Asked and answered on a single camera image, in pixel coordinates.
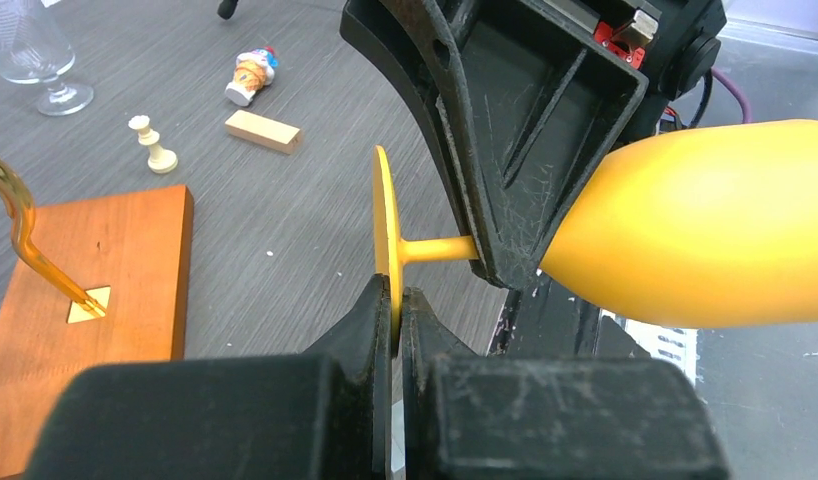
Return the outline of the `gold wire wine glass rack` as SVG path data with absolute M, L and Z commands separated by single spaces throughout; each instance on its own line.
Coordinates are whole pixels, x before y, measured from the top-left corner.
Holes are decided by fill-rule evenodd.
M 194 200 L 183 185 L 36 207 L 0 160 L 18 261 L 0 309 L 0 479 L 19 478 L 67 383 L 184 352 Z

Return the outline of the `clear wine glass back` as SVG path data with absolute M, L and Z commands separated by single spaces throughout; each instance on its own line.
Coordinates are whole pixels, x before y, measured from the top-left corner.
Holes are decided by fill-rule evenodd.
M 0 1 L 0 76 L 19 85 L 40 85 L 39 113 L 76 113 L 94 99 L 92 87 L 67 83 L 75 53 L 41 1 Z

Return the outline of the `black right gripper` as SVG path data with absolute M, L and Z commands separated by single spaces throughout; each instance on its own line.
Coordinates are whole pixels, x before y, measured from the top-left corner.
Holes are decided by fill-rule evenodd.
M 474 272 L 520 289 L 625 126 L 699 125 L 725 25 L 719 0 L 349 1 L 340 33 L 410 109 Z M 684 124 L 669 103 L 699 82 Z

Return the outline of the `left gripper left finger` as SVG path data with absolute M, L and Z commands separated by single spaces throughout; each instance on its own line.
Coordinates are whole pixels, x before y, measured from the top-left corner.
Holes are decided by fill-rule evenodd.
M 391 295 L 372 276 L 296 354 L 123 363 L 58 398 L 28 479 L 387 479 Z

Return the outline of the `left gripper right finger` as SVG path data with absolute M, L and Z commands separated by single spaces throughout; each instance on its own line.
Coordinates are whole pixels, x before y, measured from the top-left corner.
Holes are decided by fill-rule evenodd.
M 731 475 L 703 403 L 668 362 L 480 356 L 416 288 L 401 320 L 410 479 Z

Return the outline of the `orange plastic wine glass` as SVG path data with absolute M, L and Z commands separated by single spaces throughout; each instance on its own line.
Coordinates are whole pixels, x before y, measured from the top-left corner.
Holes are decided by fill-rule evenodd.
M 393 325 L 409 263 L 484 260 L 539 273 L 662 327 L 818 321 L 818 120 L 690 129 L 622 147 L 565 184 L 544 167 L 511 194 L 469 184 L 474 231 L 407 240 L 386 153 L 373 153 L 374 251 Z

